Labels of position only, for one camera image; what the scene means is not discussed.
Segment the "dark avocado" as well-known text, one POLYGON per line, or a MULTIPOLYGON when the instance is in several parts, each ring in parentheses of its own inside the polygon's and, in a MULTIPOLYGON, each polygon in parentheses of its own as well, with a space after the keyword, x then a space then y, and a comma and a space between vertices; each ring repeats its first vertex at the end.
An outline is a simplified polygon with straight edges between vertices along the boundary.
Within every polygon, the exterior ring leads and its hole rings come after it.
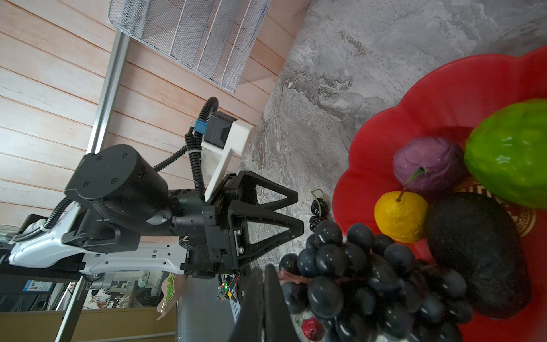
POLYGON ((467 282, 475 312, 509 319, 531 301, 532 283, 517 228, 497 201, 455 192, 427 209, 427 245, 438 265, 467 282))

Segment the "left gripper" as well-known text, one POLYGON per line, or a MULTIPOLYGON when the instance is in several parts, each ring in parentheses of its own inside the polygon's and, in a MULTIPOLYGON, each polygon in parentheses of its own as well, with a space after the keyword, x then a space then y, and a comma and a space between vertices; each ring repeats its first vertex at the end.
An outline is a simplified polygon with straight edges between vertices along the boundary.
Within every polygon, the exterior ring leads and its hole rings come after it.
POLYGON ((304 233, 300 219, 275 212, 295 205, 294 190, 255 172, 229 174, 208 201, 195 190, 171 190, 174 217, 170 229, 179 237, 173 272, 197 278, 230 274, 304 233))

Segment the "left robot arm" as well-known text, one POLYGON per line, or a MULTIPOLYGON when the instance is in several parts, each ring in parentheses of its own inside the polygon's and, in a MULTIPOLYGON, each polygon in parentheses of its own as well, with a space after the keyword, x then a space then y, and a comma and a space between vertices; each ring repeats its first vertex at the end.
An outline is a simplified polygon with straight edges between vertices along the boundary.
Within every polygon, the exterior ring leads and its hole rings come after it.
POLYGON ((49 217, 7 235, 1 271, 45 282, 155 270, 211 279, 234 274, 303 234, 280 213, 295 191, 254 172, 171 190, 129 145, 85 155, 49 217))

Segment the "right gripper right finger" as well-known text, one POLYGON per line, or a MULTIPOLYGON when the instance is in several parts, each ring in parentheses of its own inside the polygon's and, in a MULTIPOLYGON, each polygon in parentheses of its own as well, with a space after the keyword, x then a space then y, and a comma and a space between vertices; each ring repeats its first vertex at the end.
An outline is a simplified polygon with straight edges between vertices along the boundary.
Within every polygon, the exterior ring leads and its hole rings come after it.
POLYGON ((264 340, 266 342, 299 342, 275 266, 264 271, 264 340))

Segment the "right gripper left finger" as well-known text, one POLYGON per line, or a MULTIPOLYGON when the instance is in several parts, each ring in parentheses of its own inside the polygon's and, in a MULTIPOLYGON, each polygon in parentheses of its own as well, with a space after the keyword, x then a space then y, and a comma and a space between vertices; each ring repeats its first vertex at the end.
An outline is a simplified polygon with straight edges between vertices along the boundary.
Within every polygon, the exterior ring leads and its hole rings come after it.
POLYGON ((239 318, 229 337, 229 342, 262 341, 264 321, 264 273, 260 268, 252 269, 246 283, 246 294, 239 318))

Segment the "green bumpy custard apple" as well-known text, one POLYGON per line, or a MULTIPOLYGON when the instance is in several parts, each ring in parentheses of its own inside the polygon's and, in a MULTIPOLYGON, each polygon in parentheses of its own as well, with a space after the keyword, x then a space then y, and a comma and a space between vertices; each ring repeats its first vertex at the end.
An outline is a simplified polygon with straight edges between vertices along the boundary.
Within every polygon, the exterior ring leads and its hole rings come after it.
POLYGON ((464 162, 496 196, 523 207, 546 208, 546 100, 509 105, 470 134, 464 162))

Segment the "yellow lemon fruit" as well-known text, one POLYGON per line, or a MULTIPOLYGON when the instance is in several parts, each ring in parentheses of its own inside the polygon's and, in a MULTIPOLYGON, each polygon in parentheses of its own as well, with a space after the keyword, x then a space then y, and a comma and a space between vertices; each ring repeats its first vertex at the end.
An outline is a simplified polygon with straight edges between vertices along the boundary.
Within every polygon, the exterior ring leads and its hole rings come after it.
POLYGON ((414 244, 426 238, 424 225, 428 208, 428 202, 414 192, 386 192, 375 204, 375 223, 384 235, 395 241, 414 244))

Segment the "purple round fruit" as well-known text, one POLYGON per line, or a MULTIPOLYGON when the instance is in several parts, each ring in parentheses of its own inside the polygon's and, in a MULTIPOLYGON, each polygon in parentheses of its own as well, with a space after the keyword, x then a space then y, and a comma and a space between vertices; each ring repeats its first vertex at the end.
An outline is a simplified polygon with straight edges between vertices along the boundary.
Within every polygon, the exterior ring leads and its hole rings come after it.
POLYGON ((393 172, 405 188, 418 193, 444 192, 467 175, 464 152, 442 137, 411 140, 393 157, 393 172))

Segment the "black grape bunch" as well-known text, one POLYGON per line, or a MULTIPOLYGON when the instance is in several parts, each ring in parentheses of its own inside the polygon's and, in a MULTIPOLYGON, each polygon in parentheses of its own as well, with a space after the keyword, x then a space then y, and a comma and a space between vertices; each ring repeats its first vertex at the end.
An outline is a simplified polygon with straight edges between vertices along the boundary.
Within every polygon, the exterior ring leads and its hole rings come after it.
POLYGON ((300 252, 281 258, 279 272, 295 324, 318 319, 321 341, 461 341, 461 325, 474 318, 458 272, 363 224, 343 233, 321 222, 300 252))

